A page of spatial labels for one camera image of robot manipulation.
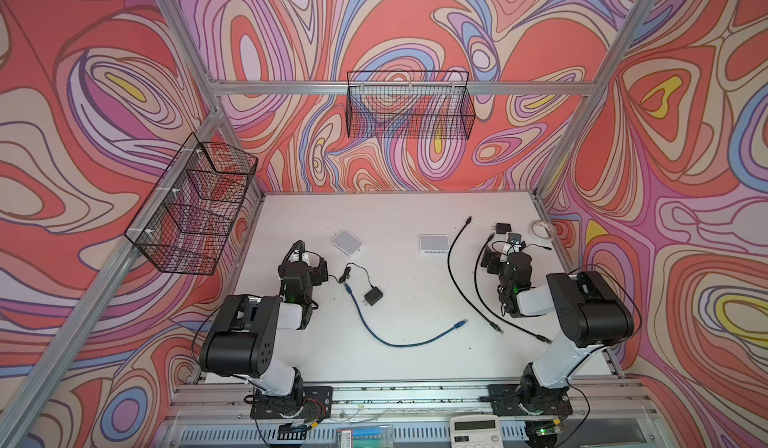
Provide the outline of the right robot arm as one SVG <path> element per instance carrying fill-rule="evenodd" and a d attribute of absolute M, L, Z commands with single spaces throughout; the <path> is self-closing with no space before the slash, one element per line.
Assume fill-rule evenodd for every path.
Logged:
<path fill-rule="evenodd" d="M 559 331 L 545 353 L 529 363 L 514 398 L 527 412 L 541 412 L 568 394 L 571 376 L 603 348 L 635 333 L 635 316 L 597 271 L 556 272 L 531 282 L 532 257 L 523 251 L 482 249 L 476 266 L 498 277 L 498 316 L 536 318 L 555 314 Z"/>

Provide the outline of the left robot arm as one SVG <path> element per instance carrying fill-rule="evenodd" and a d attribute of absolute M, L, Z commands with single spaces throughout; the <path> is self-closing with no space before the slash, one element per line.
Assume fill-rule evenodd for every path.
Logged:
<path fill-rule="evenodd" d="M 314 288 L 328 280 L 327 262 L 302 240 L 294 242 L 278 265 L 276 295 L 230 295 L 222 303 L 198 355 L 202 371 L 233 377 L 272 398 L 303 394 L 300 370 L 275 355 L 277 332 L 308 327 L 314 311 Z"/>

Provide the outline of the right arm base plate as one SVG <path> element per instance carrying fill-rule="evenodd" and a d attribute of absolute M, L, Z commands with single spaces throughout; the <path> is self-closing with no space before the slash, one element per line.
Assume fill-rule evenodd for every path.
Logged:
<path fill-rule="evenodd" d="M 573 413 L 568 388 L 542 388 L 537 385 L 490 384 L 482 398 L 497 416 L 553 416 L 565 418 Z"/>

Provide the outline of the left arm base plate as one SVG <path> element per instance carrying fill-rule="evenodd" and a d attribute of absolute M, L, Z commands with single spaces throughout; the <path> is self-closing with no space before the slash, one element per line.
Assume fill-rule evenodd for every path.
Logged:
<path fill-rule="evenodd" d="M 333 388 L 322 385 L 295 388 L 291 394 L 281 397 L 254 390 L 243 401 L 250 406 L 250 417 L 254 420 L 320 422 L 331 415 Z"/>

